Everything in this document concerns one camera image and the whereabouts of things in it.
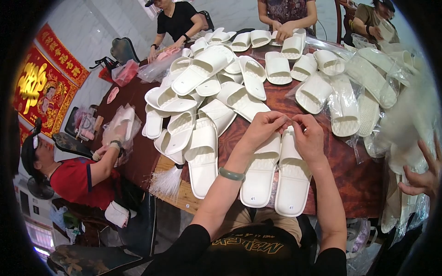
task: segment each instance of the person in brown shirt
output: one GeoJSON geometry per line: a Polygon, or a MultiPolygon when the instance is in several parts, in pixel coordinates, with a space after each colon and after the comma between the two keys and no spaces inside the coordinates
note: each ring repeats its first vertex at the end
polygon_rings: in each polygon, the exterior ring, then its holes
{"type": "Polygon", "coordinates": [[[278,31],[276,41],[282,42],[293,35],[293,30],[305,28],[314,35],[309,27],[316,24],[315,0],[258,0],[259,20],[269,25],[269,31],[278,31]]]}
{"type": "MultiPolygon", "coordinates": [[[[359,4],[353,19],[353,32],[365,36],[370,43],[378,44],[379,41],[384,40],[381,35],[381,30],[378,24],[381,19],[387,20],[390,24],[390,20],[393,18],[395,8],[390,0],[373,0],[374,7],[365,4],[359,4]]],[[[395,34],[390,43],[399,43],[399,37],[397,35],[396,28],[395,34]]],[[[352,41],[352,32],[347,32],[344,36],[344,42],[347,45],[354,46],[352,41]]]]}

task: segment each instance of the shirt sleeve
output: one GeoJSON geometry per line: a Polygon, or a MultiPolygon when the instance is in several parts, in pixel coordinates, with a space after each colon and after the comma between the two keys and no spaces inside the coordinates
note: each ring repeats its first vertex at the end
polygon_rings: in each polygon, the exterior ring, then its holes
{"type": "Polygon", "coordinates": [[[61,171],[57,170],[50,179],[50,185],[59,196],[75,202],[92,191],[90,164],[78,162],[74,166],[63,167],[61,171]]]}
{"type": "Polygon", "coordinates": [[[182,269],[198,260],[209,245],[210,236],[207,230],[201,225],[191,224],[168,250],[155,255],[142,276],[170,275],[175,269],[182,269]]]}
{"type": "Polygon", "coordinates": [[[183,3],[183,13],[186,15],[188,19],[192,18],[195,14],[197,14],[195,8],[189,2],[183,3]]]}
{"type": "Polygon", "coordinates": [[[367,7],[363,4],[358,6],[356,11],[354,12],[354,16],[361,19],[362,22],[364,22],[364,24],[367,22],[368,18],[370,17],[367,7]]]}
{"type": "Polygon", "coordinates": [[[347,275],[345,252],[338,248],[329,248],[319,254],[313,265],[312,275],[341,276],[347,275]]]}
{"type": "Polygon", "coordinates": [[[164,13],[161,12],[158,15],[157,19],[156,19],[156,22],[158,24],[158,27],[157,27],[157,30],[156,30],[157,34],[165,34],[166,33],[166,28],[164,26],[164,17],[163,17],[163,15],[164,15],[164,13]]]}

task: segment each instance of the black t-shirt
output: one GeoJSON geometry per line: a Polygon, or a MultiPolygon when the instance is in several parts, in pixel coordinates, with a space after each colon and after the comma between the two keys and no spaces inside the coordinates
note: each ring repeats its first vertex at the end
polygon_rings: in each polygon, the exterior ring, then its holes
{"type": "Polygon", "coordinates": [[[147,275],[346,275],[345,253],[324,250],[310,267],[295,238],[267,226],[236,229],[210,242],[201,225],[189,225],[164,253],[155,255],[147,275]]]}
{"type": "Polygon", "coordinates": [[[172,17],[168,17],[162,11],[158,15],[158,34],[169,33],[173,41],[177,41],[194,25],[191,18],[197,14],[195,8],[189,2],[175,3],[172,17]]]}

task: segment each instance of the person in patterned shirt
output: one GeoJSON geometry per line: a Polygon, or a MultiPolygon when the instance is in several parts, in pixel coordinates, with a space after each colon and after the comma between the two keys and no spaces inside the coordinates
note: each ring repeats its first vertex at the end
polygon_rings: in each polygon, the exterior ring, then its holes
{"type": "Polygon", "coordinates": [[[259,20],[269,25],[269,31],[278,31],[278,42],[292,37],[293,30],[298,28],[314,35],[309,27],[318,20],[315,0],[258,0],[258,13],[259,20]]]}

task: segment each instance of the wooden table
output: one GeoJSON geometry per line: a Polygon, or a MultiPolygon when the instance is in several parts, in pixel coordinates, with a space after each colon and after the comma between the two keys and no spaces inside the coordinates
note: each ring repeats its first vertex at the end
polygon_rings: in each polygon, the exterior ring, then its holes
{"type": "MultiPolygon", "coordinates": [[[[263,49],[259,51],[260,53],[257,51],[252,53],[252,49],[249,49],[247,52],[237,53],[237,55],[259,55],[263,57],[263,49]]],[[[265,65],[264,60],[257,60],[263,66],[265,65]]],[[[293,80],[291,84],[276,86],[266,81],[264,83],[267,94],[266,104],[271,110],[280,111],[290,117],[295,114],[307,114],[293,100],[284,98],[284,95],[298,84],[298,81],[293,80]]],[[[141,84],[140,79],[135,77],[128,85],[120,88],[116,99],[108,105],[106,104],[106,100],[110,90],[113,88],[111,87],[107,95],[103,98],[97,115],[103,116],[105,118],[104,122],[109,122],[114,116],[116,109],[120,105],[125,105],[128,102],[135,106],[135,112],[144,125],[146,120],[144,94],[146,91],[157,86],[159,86],[159,83],[141,84]]],[[[357,147],[358,152],[364,162],[358,165],[353,148],[331,133],[330,121],[323,114],[316,115],[315,118],[324,129],[324,152],[329,160],[336,185],[343,200],[346,216],[378,217],[382,211],[383,163],[375,163],[367,155],[363,144],[359,144],[357,147]]],[[[167,127],[167,123],[168,120],[165,120],[164,128],[167,127]]],[[[220,137],[218,166],[225,165],[232,149],[243,136],[249,125],[250,123],[248,121],[241,116],[237,116],[229,129],[220,137]]],[[[97,139],[94,140],[91,146],[93,150],[101,146],[101,135],[102,131],[100,131],[97,139]]],[[[174,163],[169,158],[160,156],[153,146],[153,141],[143,137],[140,131],[133,141],[131,158],[127,164],[118,168],[118,171],[127,179],[147,191],[151,173],[153,171],[169,170],[172,166],[174,166],[174,163]]],[[[181,178],[179,197],[176,202],[160,194],[154,195],[182,210],[195,214],[199,207],[200,200],[195,198],[192,193],[187,165],[183,168],[181,178]]],[[[276,173],[274,185],[277,179],[278,174],[276,173]]],[[[312,179],[304,213],[311,215],[316,214],[315,194],[316,185],[312,179]]]]}

